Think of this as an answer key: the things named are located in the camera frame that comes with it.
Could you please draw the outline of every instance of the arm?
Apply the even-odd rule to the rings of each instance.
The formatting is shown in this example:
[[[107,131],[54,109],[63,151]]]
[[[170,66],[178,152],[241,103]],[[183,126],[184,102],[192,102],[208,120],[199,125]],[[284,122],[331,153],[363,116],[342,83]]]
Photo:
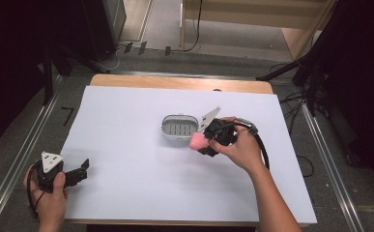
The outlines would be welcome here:
[[[24,186],[27,186],[27,174],[24,177]],[[37,203],[37,212],[39,214],[39,232],[58,232],[61,231],[66,213],[67,193],[63,190],[66,182],[64,172],[59,172],[54,179],[53,192],[48,193],[38,189],[36,182],[30,182],[30,190],[32,191],[33,202]]]
[[[256,191],[262,231],[301,231],[298,223],[277,189],[271,172],[265,167],[256,139],[246,128],[235,127],[238,140],[222,146],[214,140],[210,145],[227,156],[248,174]]]

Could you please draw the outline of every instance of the metal frame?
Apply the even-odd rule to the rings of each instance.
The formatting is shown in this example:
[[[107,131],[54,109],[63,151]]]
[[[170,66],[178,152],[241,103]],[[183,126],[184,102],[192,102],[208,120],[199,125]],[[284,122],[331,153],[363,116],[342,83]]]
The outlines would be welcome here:
[[[165,72],[118,72],[116,74],[128,75],[155,75],[155,76],[173,76],[173,77],[189,77],[189,78],[217,78],[217,79],[235,79],[235,80],[249,80],[248,77],[242,76],[225,76],[225,75],[198,75],[198,74],[175,74]],[[9,169],[3,183],[0,186],[0,215],[9,200],[10,195],[14,189],[14,185],[21,175],[22,168],[25,166],[30,154],[35,146],[43,127],[52,112],[54,104],[57,101],[61,87],[64,85],[65,77],[58,75],[54,83],[54,95],[47,106],[44,106],[36,119],[32,129],[30,129],[22,147],[20,148],[14,162]],[[344,217],[349,225],[351,231],[363,232],[361,221],[359,219],[356,207],[346,189],[342,178],[336,168],[334,160],[331,157],[331,152],[322,135],[316,118],[312,117],[306,105],[302,106],[302,112],[310,131],[315,140],[319,154],[321,155],[323,164],[327,170],[328,176],[331,180],[334,193],[339,201],[339,205],[343,211]]]
[[[5,179],[0,185],[0,215],[3,212],[3,209],[8,202],[14,186],[17,182],[17,179],[20,177],[23,167],[26,165],[27,160],[30,157],[30,154],[42,133],[44,125],[53,110],[54,104],[57,101],[59,95],[59,90],[64,84],[65,78],[61,75],[58,75],[54,83],[54,95],[49,100],[48,105],[43,106],[39,116],[37,117],[33,127],[30,129],[26,139],[23,142],[20,150],[15,157],[12,166],[10,167],[8,173],[6,174]]]
[[[310,131],[315,140],[317,149],[322,158],[323,165],[326,168],[329,179],[331,180],[331,185],[333,186],[334,193],[337,196],[343,215],[346,218],[347,224],[349,225],[350,231],[363,232],[364,228],[358,216],[355,204],[349,195],[346,186],[337,170],[333,158],[331,157],[331,152],[325,141],[325,138],[320,131],[319,125],[316,118],[312,117],[306,105],[302,105],[302,111],[307,124],[309,125]]]

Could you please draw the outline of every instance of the pink object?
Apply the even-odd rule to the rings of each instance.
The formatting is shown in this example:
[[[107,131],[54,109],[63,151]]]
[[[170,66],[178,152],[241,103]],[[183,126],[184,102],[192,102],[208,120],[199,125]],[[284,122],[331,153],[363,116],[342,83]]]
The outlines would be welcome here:
[[[208,138],[203,133],[195,132],[192,134],[192,138],[189,142],[189,148],[191,150],[198,151],[201,148],[208,147]]]

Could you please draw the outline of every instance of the white paper sheet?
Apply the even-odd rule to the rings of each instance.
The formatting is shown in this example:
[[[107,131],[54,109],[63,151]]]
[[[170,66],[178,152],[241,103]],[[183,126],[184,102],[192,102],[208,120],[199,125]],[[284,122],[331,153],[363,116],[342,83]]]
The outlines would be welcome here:
[[[316,223],[275,95],[89,86],[62,155],[65,170],[90,159],[88,179],[70,188],[66,218],[258,221],[247,174],[224,155],[203,156],[160,131],[170,114],[254,123],[273,178],[299,223]]]

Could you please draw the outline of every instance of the white triangular marker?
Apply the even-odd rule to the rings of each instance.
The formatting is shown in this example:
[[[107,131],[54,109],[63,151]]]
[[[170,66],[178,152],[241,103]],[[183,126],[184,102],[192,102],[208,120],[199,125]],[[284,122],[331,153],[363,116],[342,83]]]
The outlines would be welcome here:
[[[218,106],[217,108],[213,109],[211,112],[205,114],[202,116],[202,123],[201,126],[198,129],[198,132],[204,132],[205,128],[207,128],[210,123],[214,120],[216,117],[217,113],[219,113],[220,107]]]
[[[60,155],[42,152],[43,172],[51,171],[62,159],[63,157]]]

